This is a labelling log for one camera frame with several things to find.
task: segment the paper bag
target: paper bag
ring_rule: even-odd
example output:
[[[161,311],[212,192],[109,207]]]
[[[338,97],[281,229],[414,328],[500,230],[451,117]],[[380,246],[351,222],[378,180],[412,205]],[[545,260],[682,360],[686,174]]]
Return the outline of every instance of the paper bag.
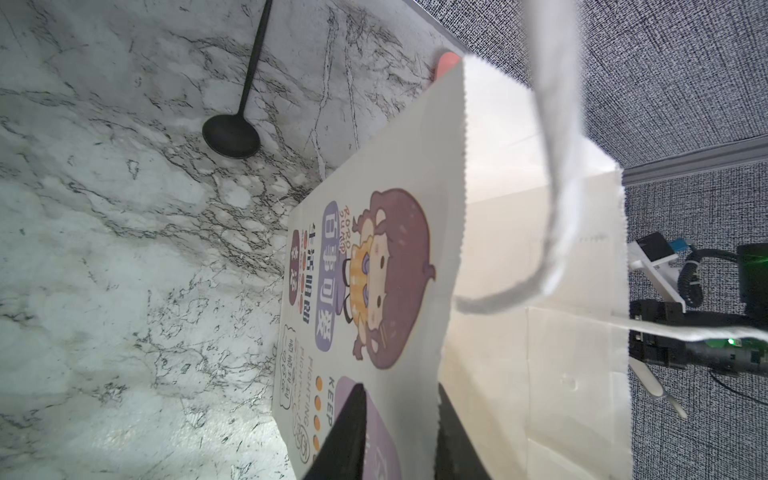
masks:
[[[454,295],[524,279],[541,257],[548,178],[531,93],[477,58],[431,86],[293,212],[273,414],[301,477],[355,382],[363,478],[432,478],[438,372],[494,478],[628,478],[627,314],[617,165],[589,178],[561,287],[467,316]]]

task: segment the brown hair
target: brown hair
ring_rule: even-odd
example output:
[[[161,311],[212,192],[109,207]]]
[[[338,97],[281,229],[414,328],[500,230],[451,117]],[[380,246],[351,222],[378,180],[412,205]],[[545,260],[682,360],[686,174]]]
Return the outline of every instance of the brown hair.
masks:
[[[376,225],[379,210],[384,210],[386,218]],[[386,233],[389,259],[382,322],[378,329],[368,330],[366,345],[373,365],[388,369],[406,346],[427,281],[435,279],[435,267],[429,263],[429,225],[424,210],[411,194],[402,188],[373,192],[370,210],[364,210],[353,221],[352,231],[359,233],[368,219],[375,225],[375,235]],[[379,344],[378,352],[373,351],[371,339]]]

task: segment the cartoon character print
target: cartoon character print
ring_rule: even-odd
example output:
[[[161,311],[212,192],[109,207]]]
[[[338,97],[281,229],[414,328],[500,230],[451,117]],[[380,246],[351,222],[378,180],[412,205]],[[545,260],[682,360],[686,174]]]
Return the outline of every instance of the cartoon character print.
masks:
[[[427,282],[435,279],[429,225],[416,199],[395,188],[371,195],[370,209],[353,221],[352,232],[359,241],[342,271],[349,287],[343,311],[357,328],[353,355],[362,360],[365,346],[371,362],[387,369],[405,348]]]

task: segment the gray carpet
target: gray carpet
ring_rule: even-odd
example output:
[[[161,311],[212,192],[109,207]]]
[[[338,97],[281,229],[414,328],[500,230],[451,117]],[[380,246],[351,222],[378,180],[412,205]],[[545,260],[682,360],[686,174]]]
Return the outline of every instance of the gray carpet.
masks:
[[[521,7],[509,0],[417,0],[474,53],[528,83]],[[582,3],[588,135],[624,167],[768,133],[768,2]],[[627,189],[631,240],[659,230],[701,247],[768,242],[768,164]],[[703,310],[739,313],[736,268],[701,272]],[[631,297],[657,297],[641,275]],[[768,478],[768,407],[705,369],[654,369],[683,422],[632,378],[637,480]],[[768,379],[723,382],[768,402]]]
[[[416,0],[527,83],[520,2]],[[768,2],[584,0],[587,133],[623,167],[768,133]]]

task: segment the paper bag handle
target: paper bag handle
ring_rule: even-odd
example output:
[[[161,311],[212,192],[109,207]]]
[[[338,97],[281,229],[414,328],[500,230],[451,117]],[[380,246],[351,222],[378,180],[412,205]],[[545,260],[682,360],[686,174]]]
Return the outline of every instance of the paper bag handle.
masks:
[[[581,216],[580,40],[573,0],[527,0],[528,53],[536,110],[551,179],[544,249],[536,271],[506,290],[456,296],[461,313],[493,314],[551,294],[565,270]]]

